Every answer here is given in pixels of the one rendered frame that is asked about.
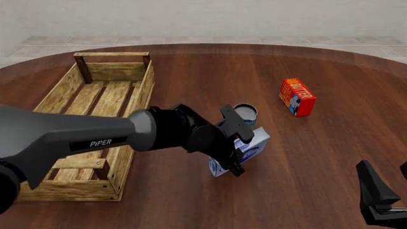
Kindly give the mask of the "red butter box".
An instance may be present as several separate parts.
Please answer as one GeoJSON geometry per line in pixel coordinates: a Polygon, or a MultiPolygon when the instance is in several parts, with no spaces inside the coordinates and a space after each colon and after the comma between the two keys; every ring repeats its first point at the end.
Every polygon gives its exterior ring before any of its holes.
{"type": "Polygon", "coordinates": [[[284,79],[279,97],[295,117],[309,116],[317,99],[298,78],[284,79]]]}

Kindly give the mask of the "silver tin with blue label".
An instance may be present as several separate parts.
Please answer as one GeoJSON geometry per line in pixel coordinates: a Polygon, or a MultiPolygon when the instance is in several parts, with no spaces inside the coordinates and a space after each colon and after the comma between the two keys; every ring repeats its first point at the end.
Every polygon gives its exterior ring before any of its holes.
{"type": "Polygon", "coordinates": [[[255,129],[258,110],[254,106],[251,104],[242,103],[235,105],[234,110],[244,120],[245,125],[255,129]]]}

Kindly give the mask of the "wooden slat tray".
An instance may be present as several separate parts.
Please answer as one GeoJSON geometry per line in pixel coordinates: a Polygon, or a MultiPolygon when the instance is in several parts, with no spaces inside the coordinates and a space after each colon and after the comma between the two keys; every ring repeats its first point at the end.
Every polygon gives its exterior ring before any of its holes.
{"type": "MultiPolygon", "coordinates": [[[[126,117],[148,107],[155,73],[147,52],[142,62],[124,62],[128,53],[75,53],[75,64],[35,108],[67,115],[126,117]]],[[[119,201],[134,151],[129,146],[58,160],[34,190],[21,184],[21,201],[119,201]]]]}

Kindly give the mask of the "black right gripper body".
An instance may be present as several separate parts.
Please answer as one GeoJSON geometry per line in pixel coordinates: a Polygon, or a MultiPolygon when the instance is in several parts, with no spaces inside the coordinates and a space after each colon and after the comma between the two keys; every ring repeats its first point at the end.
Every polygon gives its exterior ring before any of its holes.
{"type": "Polygon", "coordinates": [[[367,225],[407,226],[407,207],[360,204],[360,210],[367,225]]]}

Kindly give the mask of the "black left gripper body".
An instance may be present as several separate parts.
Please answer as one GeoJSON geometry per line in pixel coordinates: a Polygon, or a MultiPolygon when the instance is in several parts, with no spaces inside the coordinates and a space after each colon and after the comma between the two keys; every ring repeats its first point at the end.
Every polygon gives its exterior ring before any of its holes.
{"type": "Polygon", "coordinates": [[[235,148],[234,142],[227,144],[222,151],[212,158],[212,175],[219,177],[230,171],[235,177],[239,177],[245,172],[240,160],[243,157],[241,150],[235,148]]]}

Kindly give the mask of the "white blue cream cheese box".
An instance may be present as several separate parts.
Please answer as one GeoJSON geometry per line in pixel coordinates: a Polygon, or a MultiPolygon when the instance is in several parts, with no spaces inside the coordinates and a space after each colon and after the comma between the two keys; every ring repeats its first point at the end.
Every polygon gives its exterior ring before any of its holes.
{"type": "MultiPolygon", "coordinates": [[[[270,138],[270,135],[268,135],[268,132],[263,127],[258,127],[253,132],[254,137],[249,144],[243,143],[240,139],[236,139],[234,142],[235,148],[242,152],[242,158],[239,160],[239,163],[244,163],[260,154],[270,138]]],[[[209,158],[209,170],[214,177],[219,177],[228,172],[213,158],[209,158]]]]}

